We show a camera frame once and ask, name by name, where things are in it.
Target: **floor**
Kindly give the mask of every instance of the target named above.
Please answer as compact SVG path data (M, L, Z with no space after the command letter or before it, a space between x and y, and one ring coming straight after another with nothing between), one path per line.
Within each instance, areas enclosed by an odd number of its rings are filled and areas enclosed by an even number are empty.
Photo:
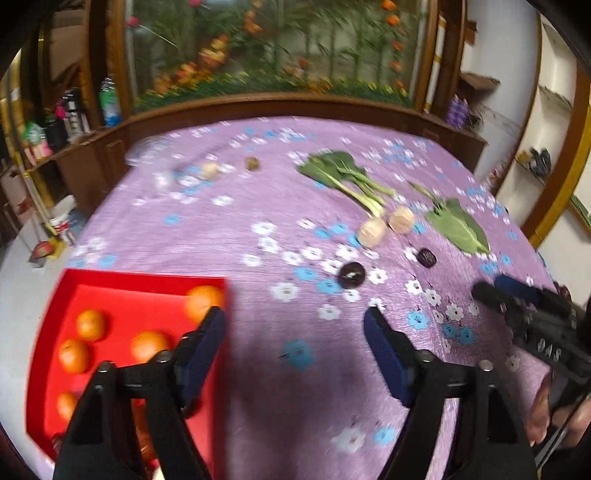
M37 239L31 222L21 234L27 244ZM19 239L12 242L0 267L0 422L26 463L42 479L51 478L41 450L25 432L25 396L37 329L69 252L33 269Z

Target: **red tray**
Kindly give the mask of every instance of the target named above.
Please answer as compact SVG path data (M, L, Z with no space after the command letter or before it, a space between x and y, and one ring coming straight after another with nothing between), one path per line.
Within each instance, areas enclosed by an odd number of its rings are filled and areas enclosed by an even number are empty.
M229 299L223 278L171 277L164 275L66 270L45 313L31 362L26 405L26 428L33 441L55 459L51 438L67 428L57 414L57 396L63 391L81 395L99 362L118 367L133 365L130 343L143 330L159 330L176 346L181 335L195 325L184 314L185 296L191 288L213 285ZM106 338L89 343L92 367L85 374L63 371L57 346L76 338L76 317L88 309L103 312L109 323ZM216 356L202 390L198 412L187 426L210 473L223 478L223 392L221 370L224 348Z

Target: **blue gripper pad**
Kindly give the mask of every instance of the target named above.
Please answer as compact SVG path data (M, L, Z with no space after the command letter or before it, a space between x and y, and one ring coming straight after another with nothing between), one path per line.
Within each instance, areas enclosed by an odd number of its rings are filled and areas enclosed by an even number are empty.
M508 275L499 275L495 278L495 287L507 295L523 299L526 303L537 306L540 302L538 290L534 287L528 287L519 280Z
M416 350L406 335L392 330L376 307L363 317L363 332L390 394L410 408L415 399Z
M201 394L203 383L212 366L217 349L226 335L226 315L219 308L209 310L197 334L197 345L184 367L182 396L185 405Z

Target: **table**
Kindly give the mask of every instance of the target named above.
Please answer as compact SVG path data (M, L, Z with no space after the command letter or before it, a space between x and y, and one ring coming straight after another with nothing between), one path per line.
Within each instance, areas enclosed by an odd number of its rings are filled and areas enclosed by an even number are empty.
M389 209L408 205L418 217L408 235L390 232L375 251L360 247L354 231L365 211L295 168L327 148L350 152L397 190ZM246 171L251 156L259 171ZM200 183L205 161L224 173ZM158 192L155 179L173 170L175 182ZM422 218L428 199L407 180L458 197L485 230L491 255L465 255L437 233ZM422 247L438 259L430 270L416 261ZM352 260L368 278L343 291L335 273ZM170 132L90 219L69 266L228 278L228 479L378 476L407 411L388 395L363 337L368 305L446 361L493 361L522 412L546 372L469 293L501 272L550 286L542 261L451 154L395 131L284 117ZM429 478L441 478L446 464L453 408L446 406Z

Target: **plastic bottle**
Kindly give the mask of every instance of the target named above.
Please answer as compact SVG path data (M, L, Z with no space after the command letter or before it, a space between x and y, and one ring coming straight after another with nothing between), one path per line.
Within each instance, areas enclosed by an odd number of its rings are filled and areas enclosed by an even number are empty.
M103 110L105 124L107 127L114 127L121 122L121 111L119 110L119 99L115 83L109 77L100 84L100 107Z

